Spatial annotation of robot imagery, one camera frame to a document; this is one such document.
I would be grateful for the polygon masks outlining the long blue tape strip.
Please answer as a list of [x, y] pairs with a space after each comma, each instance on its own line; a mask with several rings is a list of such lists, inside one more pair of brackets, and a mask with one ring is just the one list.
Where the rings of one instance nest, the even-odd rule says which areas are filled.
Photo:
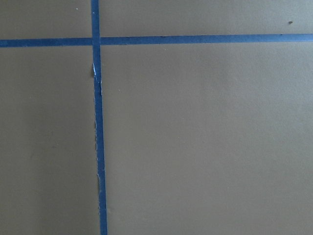
[[6, 39], [0, 47], [62, 47], [62, 46], [115, 46], [167, 45], [212, 43], [268, 43], [311, 42], [312, 34], [241, 34], [241, 35], [185, 35], [185, 36], [131, 36], [93, 38]]

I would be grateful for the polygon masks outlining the right crossing blue tape strip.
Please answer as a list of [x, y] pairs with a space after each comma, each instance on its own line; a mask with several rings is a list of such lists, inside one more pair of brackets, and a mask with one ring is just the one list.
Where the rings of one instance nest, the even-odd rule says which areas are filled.
[[99, 1], [91, 1], [92, 22], [92, 50], [94, 72], [94, 106], [95, 106], [95, 136], [97, 152], [97, 175], [99, 185], [99, 217], [100, 234], [108, 233], [106, 208], [106, 182], [105, 182], [105, 149], [103, 133], [103, 104], [102, 104], [102, 74], [101, 74], [101, 45], [100, 45], [100, 18]]

